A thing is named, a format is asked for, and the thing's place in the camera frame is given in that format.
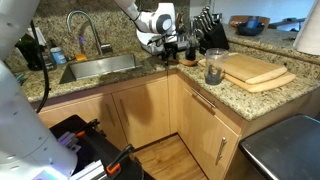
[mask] faucet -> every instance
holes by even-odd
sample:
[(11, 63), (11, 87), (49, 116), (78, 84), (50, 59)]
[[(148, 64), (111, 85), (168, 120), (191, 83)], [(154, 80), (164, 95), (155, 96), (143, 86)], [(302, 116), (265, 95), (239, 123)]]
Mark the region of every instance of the faucet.
[(93, 20), (92, 18), (84, 11), (82, 10), (74, 10), (74, 11), (71, 11), (69, 14), (68, 14), (68, 17), (67, 17), (67, 26), (68, 26), (68, 30), (69, 32), (72, 32), (72, 27), (71, 27), (71, 19), (72, 19), (72, 16), (74, 14), (82, 14), (84, 15), (89, 23), (90, 23), (90, 26), (91, 26), (91, 29), (92, 29), (92, 32), (93, 32), (93, 35), (94, 35), (94, 39), (96, 41), (96, 47), (97, 47), (97, 50), (98, 50), (98, 53), (99, 55), (103, 55), (105, 53), (108, 53), (108, 52), (112, 52), (112, 47), (111, 47), (111, 44), (110, 43), (107, 43), (107, 44), (101, 44), (100, 42), (100, 39), (99, 39), (99, 36), (98, 36), (98, 33), (97, 33), (97, 30), (96, 30), (96, 27), (94, 26), (94, 23), (93, 23)]

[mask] utensil holder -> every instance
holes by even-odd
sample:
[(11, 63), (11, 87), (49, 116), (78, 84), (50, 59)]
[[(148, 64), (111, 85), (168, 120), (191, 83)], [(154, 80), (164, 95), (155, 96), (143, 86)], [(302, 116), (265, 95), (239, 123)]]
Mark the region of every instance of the utensil holder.
[(199, 40), (199, 52), (205, 54), (207, 49), (222, 48), (229, 49), (228, 40), (224, 32), (222, 24), (217, 24), (208, 33), (204, 33), (204, 37)]

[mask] cabinet door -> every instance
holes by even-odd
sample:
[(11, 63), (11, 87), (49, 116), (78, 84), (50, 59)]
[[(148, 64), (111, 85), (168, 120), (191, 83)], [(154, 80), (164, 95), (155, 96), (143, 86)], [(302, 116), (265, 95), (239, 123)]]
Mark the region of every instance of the cabinet door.
[(183, 90), (180, 136), (209, 179), (223, 179), (234, 153), (237, 135), (205, 102)]
[(170, 134), (167, 80), (112, 95), (127, 140), (135, 148)]
[(48, 127), (51, 127), (74, 114), (77, 114), (87, 122), (98, 119), (100, 121), (99, 127), (106, 133), (107, 139), (112, 144), (119, 149), (123, 149), (127, 145), (111, 95), (104, 95), (43, 111), (39, 116)]

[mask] kitchen sink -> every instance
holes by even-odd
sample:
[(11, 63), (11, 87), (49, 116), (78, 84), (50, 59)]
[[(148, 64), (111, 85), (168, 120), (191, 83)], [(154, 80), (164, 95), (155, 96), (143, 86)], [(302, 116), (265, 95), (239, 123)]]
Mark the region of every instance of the kitchen sink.
[(68, 65), (60, 80), (60, 84), (141, 66), (141, 63), (135, 59), (133, 54), (80, 62)]

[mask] cable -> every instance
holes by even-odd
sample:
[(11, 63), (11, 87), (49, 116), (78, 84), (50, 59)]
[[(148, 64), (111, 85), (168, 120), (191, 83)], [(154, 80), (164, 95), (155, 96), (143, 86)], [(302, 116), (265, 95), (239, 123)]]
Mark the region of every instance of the cable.
[(48, 99), (48, 95), (49, 95), (49, 91), (50, 91), (50, 85), (49, 85), (48, 70), (46, 68), (45, 62), (44, 62), (43, 57), (42, 57), (42, 53), (41, 53), (41, 49), (40, 49), (40, 45), (39, 45), (39, 41), (38, 41), (38, 36), (37, 36), (37, 33), (36, 33), (36, 29), (34, 27), (33, 21), (31, 21), (30, 25), (31, 25), (31, 29), (32, 29), (32, 33), (33, 33), (34, 39), (36, 40), (37, 50), (39, 52), (40, 62), (41, 62), (41, 66), (42, 66), (43, 76), (44, 76), (44, 93), (43, 93), (42, 100), (41, 100), (41, 102), (39, 104), (39, 107), (36, 110), (36, 112), (39, 113), (41, 111), (41, 109), (43, 108), (44, 104), (46, 103), (47, 99)]

